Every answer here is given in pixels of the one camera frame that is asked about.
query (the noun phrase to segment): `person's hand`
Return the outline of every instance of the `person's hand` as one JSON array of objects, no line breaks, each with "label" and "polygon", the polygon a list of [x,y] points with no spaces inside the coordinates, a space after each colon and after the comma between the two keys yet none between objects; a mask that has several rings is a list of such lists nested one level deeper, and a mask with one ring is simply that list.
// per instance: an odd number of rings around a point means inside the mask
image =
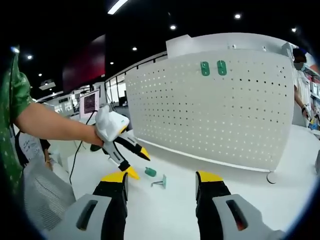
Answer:
[{"label": "person's hand", "polygon": [[309,116],[305,106],[302,108],[302,116],[304,116],[307,120],[310,119],[310,116]]},{"label": "person's hand", "polygon": [[83,132],[85,134],[84,141],[88,144],[102,147],[104,145],[104,142],[100,139],[100,137],[98,137],[95,126],[86,125],[86,128],[86,131]]},{"label": "person's hand", "polygon": [[45,162],[45,166],[46,166],[48,169],[50,169],[51,171],[53,170],[53,167],[52,167],[51,162],[46,161],[46,162]]}]

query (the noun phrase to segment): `sleeve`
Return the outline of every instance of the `sleeve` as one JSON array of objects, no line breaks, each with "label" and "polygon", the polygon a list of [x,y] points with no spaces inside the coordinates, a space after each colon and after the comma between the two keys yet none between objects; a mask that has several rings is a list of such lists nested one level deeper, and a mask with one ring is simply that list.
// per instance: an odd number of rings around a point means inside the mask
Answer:
[{"label": "sleeve", "polygon": [[42,150],[44,151],[45,149],[49,149],[50,148],[50,143],[45,140],[45,139],[41,139],[40,138],[40,144],[41,144],[41,147],[42,147]]},{"label": "sleeve", "polygon": [[18,55],[13,59],[13,68],[10,76],[10,114],[14,121],[33,101],[30,97],[30,84],[25,74],[19,71]]}]

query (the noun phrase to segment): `white table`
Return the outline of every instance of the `white table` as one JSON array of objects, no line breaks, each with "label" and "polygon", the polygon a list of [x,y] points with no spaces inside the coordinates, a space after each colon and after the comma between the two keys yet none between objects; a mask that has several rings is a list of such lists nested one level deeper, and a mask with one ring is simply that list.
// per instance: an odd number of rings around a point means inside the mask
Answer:
[{"label": "white table", "polygon": [[[195,216],[197,170],[223,177],[231,193],[240,194],[261,211],[265,224],[283,231],[299,216],[317,180],[314,164],[320,142],[300,126],[291,126],[288,143],[275,171],[276,184],[267,182],[265,172],[214,164],[141,144],[148,150],[151,162],[119,145],[121,154],[140,175],[140,180],[129,178],[125,239],[200,239]],[[69,170],[73,159],[74,155],[68,158]],[[155,169],[156,177],[144,174],[145,167]],[[72,175],[76,199],[92,194],[100,179],[115,171],[118,168],[101,150],[78,153]],[[167,188],[150,187],[152,182],[161,180],[163,174],[167,176]]]}]

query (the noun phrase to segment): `white pegboard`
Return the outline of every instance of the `white pegboard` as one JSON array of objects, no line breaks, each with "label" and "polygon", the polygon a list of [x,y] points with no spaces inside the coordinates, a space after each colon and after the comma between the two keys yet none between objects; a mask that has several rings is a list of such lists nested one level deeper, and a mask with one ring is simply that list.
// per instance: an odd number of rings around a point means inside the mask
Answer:
[{"label": "white pegboard", "polygon": [[[217,61],[226,63],[218,74]],[[209,63],[203,76],[201,62]],[[175,151],[274,171],[293,117],[292,67],[253,50],[188,54],[125,76],[134,135]]]}]

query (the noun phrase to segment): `computer monitor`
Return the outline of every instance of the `computer monitor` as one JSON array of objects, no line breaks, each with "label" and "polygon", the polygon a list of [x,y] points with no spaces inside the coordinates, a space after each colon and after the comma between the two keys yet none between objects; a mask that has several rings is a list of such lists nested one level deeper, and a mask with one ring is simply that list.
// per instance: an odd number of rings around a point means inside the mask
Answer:
[{"label": "computer monitor", "polygon": [[99,110],[100,106],[100,89],[89,92],[88,94],[81,96],[80,101],[80,119],[89,118],[91,113]]}]

